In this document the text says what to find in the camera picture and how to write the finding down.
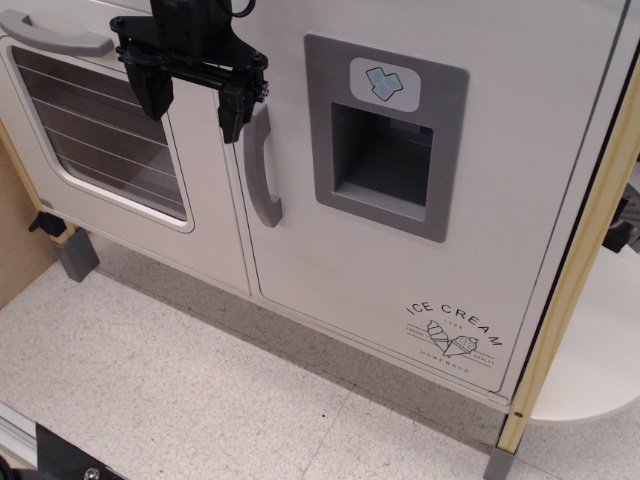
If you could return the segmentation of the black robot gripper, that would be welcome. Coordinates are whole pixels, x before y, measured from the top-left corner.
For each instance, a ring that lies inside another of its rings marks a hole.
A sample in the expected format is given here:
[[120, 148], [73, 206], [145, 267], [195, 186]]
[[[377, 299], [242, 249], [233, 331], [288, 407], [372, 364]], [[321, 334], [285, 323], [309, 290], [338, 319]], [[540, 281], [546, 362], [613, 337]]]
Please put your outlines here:
[[[267, 57], [239, 39], [232, 21], [251, 14], [249, 1], [236, 11], [231, 1], [152, 1], [147, 16], [116, 16], [118, 60], [145, 114], [159, 121], [171, 105], [174, 77], [216, 89], [223, 142], [239, 140], [255, 102], [268, 95]], [[231, 88], [237, 82], [239, 88]]]

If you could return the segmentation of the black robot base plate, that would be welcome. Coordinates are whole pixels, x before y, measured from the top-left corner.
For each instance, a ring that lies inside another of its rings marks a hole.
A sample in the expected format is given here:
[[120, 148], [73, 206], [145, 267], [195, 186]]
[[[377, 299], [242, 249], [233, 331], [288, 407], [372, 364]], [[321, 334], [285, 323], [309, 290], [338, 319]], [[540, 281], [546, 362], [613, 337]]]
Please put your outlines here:
[[88, 455], [48, 428], [36, 424], [37, 469], [12, 468], [1, 457], [1, 478], [15, 480], [123, 480], [108, 465]]

